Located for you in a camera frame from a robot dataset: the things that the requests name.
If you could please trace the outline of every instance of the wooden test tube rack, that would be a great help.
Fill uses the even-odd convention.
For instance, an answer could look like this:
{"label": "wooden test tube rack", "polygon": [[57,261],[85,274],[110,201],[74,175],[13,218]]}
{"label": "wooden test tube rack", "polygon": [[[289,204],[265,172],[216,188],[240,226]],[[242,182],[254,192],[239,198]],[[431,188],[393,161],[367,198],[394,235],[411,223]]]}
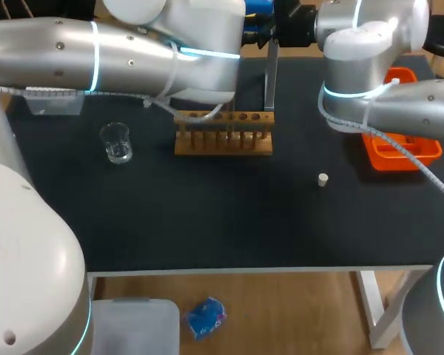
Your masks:
{"label": "wooden test tube rack", "polygon": [[[202,117],[207,111],[181,111]],[[175,155],[271,155],[273,112],[219,112],[214,118],[188,124],[175,116]]]}

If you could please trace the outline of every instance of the water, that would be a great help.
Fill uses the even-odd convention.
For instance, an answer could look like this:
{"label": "water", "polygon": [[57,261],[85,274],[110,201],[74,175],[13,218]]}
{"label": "water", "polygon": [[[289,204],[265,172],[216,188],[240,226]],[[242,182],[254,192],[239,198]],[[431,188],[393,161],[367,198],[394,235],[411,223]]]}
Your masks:
{"label": "water", "polygon": [[106,147],[109,160],[114,164],[126,163],[132,159],[133,152],[130,142],[119,142]]}

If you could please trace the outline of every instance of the clear glass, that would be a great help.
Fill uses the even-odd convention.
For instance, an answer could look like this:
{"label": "clear glass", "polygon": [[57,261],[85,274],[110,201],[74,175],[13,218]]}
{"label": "clear glass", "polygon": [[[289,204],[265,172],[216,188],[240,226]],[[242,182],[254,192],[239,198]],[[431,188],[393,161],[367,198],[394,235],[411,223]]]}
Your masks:
{"label": "clear glass", "polygon": [[126,163],[132,159],[130,130],[126,124],[112,122],[101,129],[101,140],[107,151],[109,160],[114,164]]}

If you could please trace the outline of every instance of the black mat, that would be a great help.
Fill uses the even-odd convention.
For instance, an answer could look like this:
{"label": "black mat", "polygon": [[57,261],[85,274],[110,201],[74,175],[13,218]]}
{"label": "black mat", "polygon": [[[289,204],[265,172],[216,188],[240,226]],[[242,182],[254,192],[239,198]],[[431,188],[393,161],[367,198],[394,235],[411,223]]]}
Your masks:
{"label": "black mat", "polygon": [[[422,57],[398,64],[433,77]],[[263,61],[243,62],[240,76],[238,103],[258,109]],[[359,135],[328,128],[317,113],[322,80],[320,59],[280,60],[269,158],[176,157],[172,118],[131,98],[88,98],[80,117],[33,117],[17,98],[9,117],[89,271],[437,262],[444,196],[419,173],[376,173]],[[107,161],[99,140],[109,121],[130,127],[124,166]],[[444,181],[444,153],[431,168]]]}

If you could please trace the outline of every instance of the orange tray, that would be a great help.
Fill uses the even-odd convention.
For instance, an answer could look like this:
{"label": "orange tray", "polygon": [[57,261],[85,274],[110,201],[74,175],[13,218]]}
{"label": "orange tray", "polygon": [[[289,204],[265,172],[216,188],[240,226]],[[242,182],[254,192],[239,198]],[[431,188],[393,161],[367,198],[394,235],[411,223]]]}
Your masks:
{"label": "orange tray", "polygon": [[[385,83],[393,78],[399,78],[400,83],[413,83],[417,81],[416,75],[408,68],[391,68],[385,77]],[[410,151],[424,165],[431,164],[438,159],[443,149],[438,141],[426,138],[410,137],[405,135],[387,134],[404,148]],[[403,154],[398,152],[391,144],[379,137],[362,134],[363,142],[369,154],[371,165],[381,172],[407,172],[418,168]]]}

